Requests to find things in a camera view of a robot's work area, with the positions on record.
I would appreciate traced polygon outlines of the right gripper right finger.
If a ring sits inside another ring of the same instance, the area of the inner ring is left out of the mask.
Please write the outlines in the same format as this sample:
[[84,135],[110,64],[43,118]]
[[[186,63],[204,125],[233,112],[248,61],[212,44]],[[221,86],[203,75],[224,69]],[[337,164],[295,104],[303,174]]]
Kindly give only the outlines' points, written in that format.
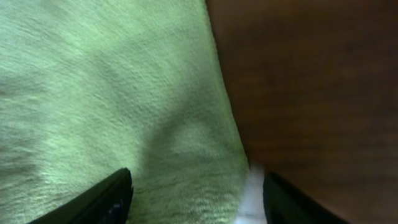
[[275,172],[264,178],[263,204],[268,224],[348,224]]

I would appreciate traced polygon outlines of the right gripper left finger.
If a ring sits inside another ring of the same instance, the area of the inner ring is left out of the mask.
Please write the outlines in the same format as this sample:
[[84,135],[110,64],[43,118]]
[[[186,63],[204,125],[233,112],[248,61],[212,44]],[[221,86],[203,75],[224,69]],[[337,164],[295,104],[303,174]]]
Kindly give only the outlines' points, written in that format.
[[129,169],[119,169],[65,205],[30,224],[125,224],[133,187]]

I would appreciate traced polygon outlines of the green microfiber cloth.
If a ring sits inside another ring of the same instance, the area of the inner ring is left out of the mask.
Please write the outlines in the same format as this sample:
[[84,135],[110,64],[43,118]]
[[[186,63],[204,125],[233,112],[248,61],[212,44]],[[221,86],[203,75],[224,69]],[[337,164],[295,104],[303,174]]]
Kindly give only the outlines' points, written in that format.
[[204,1],[1,2],[1,222],[123,167],[129,223],[265,223]]

